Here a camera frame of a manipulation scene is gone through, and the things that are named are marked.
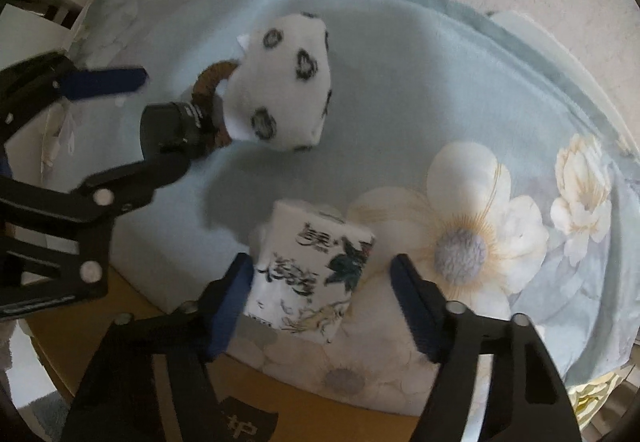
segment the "white flower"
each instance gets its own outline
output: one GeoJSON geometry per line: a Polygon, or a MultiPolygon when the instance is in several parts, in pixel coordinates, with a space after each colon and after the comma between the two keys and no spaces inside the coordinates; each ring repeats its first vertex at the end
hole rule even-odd
{"type": "Polygon", "coordinates": [[[400,390],[406,397],[402,413],[416,417],[422,414],[438,375],[438,368],[439,366],[433,364],[424,354],[412,352],[411,361],[404,368],[400,380],[400,390]]]}
{"type": "Polygon", "coordinates": [[[327,345],[279,334],[264,352],[263,372],[302,390],[354,406],[401,412],[406,399],[399,390],[402,366],[408,363],[394,343],[348,336],[339,330],[327,345]]]}
{"type": "Polygon", "coordinates": [[[360,281],[341,328],[350,336],[374,336],[380,342],[404,343],[409,347],[414,344],[386,271],[360,281]]]}
{"type": "Polygon", "coordinates": [[[587,384],[572,386],[567,390],[580,430],[587,426],[621,380],[622,377],[616,372],[609,372],[587,384]]]}
{"type": "Polygon", "coordinates": [[[260,370],[264,364],[264,353],[258,346],[248,339],[234,336],[229,342],[226,352],[238,361],[248,364],[256,370],[260,370]]]}
{"type": "Polygon", "coordinates": [[[508,169],[473,142],[441,149],[427,173],[426,195],[373,189],[351,205],[348,219],[373,229],[378,269],[407,253],[447,299],[484,316],[510,317],[507,296],[522,291],[546,255],[538,206],[529,196],[512,200],[508,169]]]}
{"type": "Polygon", "coordinates": [[[587,255],[589,237],[601,242],[611,226],[611,181],[600,142],[574,135],[558,151],[556,183],[560,197],[551,205],[551,220],[567,240],[564,255],[576,266],[587,255]]]}

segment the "paper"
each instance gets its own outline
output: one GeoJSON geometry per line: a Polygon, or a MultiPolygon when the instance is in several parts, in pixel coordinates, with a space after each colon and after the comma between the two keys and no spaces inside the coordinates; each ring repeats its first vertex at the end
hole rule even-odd
{"type": "Polygon", "coordinates": [[[316,343],[334,336],[374,238],[303,202],[274,205],[244,313],[316,343]]]}

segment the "black label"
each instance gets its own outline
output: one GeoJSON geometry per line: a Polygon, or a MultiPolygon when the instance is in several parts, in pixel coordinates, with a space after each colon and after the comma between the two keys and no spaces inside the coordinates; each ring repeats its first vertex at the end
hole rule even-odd
{"type": "Polygon", "coordinates": [[[231,438],[238,442],[268,442],[278,425],[278,414],[226,397],[220,408],[225,417],[231,438]]]}
{"type": "Polygon", "coordinates": [[[296,236],[296,242],[303,247],[312,247],[324,253],[329,252],[330,248],[340,245],[340,242],[332,238],[331,234],[316,231],[310,223],[305,223],[302,231],[296,236]]]}

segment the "screw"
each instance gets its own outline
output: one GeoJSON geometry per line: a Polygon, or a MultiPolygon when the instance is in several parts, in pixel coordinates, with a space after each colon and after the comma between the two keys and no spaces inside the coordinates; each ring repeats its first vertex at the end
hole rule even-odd
{"type": "Polygon", "coordinates": [[[105,206],[113,203],[113,191],[109,189],[98,189],[94,192],[94,202],[98,205],[105,206]]]}
{"type": "Polygon", "coordinates": [[[466,312],[466,305],[460,301],[448,301],[446,308],[452,314],[460,315],[466,312]]]}
{"type": "Polygon", "coordinates": [[[86,261],[80,267],[80,279],[85,283],[97,283],[102,279],[102,267],[97,261],[86,261]]]}
{"type": "Polygon", "coordinates": [[[185,301],[178,307],[178,312],[181,314],[194,314],[198,311],[197,301],[185,301]]]}
{"type": "Polygon", "coordinates": [[[531,322],[525,314],[515,314],[511,320],[519,327],[528,327],[531,322]]]}
{"type": "Polygon", "coordinates": [[[117,324],[117,326],[121,327],[123,325],[128,325],[130,322],[132,322],[132,320],[133,320],[133,314],[124,313],[124,314],[118,314],[116,318],[113,320],[113,322],[117,324]]]}

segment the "plush toy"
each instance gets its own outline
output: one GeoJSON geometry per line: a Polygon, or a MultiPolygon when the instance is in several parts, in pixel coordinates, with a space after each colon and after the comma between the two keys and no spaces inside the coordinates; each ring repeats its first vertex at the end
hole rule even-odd
{"type": "Polygon", "coordinates": [[[285,16],[251,34],[241,64],[212,64],[193,87],[192,102],[210,115],[207,149],[236,140],[301,151],[320,141],[331,99],[328,33],[311,14],[285,16]],[[228,79],[225,94],[216,86],[228,79]]]}

